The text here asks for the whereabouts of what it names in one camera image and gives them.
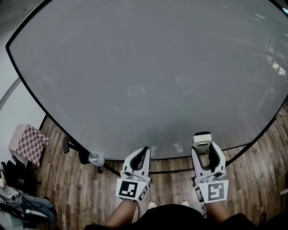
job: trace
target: white device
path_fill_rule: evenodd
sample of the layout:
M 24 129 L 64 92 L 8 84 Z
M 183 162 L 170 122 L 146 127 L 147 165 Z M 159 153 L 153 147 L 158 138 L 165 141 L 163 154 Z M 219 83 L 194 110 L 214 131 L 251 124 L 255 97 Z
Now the white device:
M 92 152 L 89 154 L 88 162 L 98 167 L 102 167 L 105 163 L 105 159 L 103 156 Z
M 200 153 L 209 154 L 209 165 L 203 167 Z M 191 150 L 196 177 L 193 186 L 200 202 L 212 203 L 227 199 L 228 180 L 225 179 L 225 156 L 217 144 L 212 141 L 209 132 L 196 133 Z
M 140 203 L 149 189 L 151 178 L 148 177 L 150 149 L 143 147 L 124 162 L 121 178 L 117 179 L 116 196 L 123 200 Z

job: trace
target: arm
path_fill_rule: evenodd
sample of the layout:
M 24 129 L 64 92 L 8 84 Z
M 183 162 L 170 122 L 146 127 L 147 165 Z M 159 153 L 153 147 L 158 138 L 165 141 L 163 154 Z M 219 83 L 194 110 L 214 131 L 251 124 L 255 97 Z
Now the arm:
M 6 186 L 6 179 L 5 179 L 5 176 L 4 176 L 3 166 L 1 165 L 0 168 L 1 168 L 1 169 L 0 169 L 0 173 L 1 173 L 1 175 L 0 175 L 0 180 L 2 180 L 2 181 L 1 181 L 1 184 L 0 184 L 0 187 L 5 188 L 5 186 Z
M 213 219 L 217 223 L 222 223 L 231 217 L 228 209 L 224 204 L 219 202 L 207 203 L 206 204 L 207 217 Z
M 123 200 L 106 220 L 104 226 L 118 228 L 131 224 L 136 208 L 137 203 Z

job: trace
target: white wall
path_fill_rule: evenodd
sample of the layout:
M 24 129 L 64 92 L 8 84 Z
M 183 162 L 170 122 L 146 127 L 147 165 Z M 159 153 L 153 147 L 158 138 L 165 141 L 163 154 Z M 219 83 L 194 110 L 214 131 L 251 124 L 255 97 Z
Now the white wall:
M 39 128 L 45 113 L 34 101 L 18 75 L 5 49 L 9 38 L 24 18 L 40 3 L 39 0 L 0 1 L 0 162 L 13 161 L 8 150 L 18 124 Z M 27 164 L 27 160 L 17 156 Z

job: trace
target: pink checkered fabric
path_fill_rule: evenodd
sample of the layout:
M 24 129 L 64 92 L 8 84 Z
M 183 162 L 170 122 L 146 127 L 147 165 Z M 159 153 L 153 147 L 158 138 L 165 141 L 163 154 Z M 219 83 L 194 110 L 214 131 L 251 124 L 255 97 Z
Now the pink checkered fabric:
M 44 136 L 43 132 L 28 124 L 20 124 L 16 128 L 8 148 L 12 154 L 17 153 L 39 166 L 43 147 L 47 145 L 48 138 Z

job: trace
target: shoe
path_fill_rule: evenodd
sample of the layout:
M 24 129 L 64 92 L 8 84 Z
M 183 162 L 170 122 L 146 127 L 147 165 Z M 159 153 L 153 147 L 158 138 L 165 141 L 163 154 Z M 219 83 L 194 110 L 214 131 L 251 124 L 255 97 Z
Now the shoe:
M 183 200 L 180 205 L 184 205 L 184 206 L 190 207 L 190 203 L 187 200 Z
M 148 204 L 148 210 L 152 208 L 157 208 L 157 207 L 158 207 L 157 204 L 153 201 L 150 201 Z

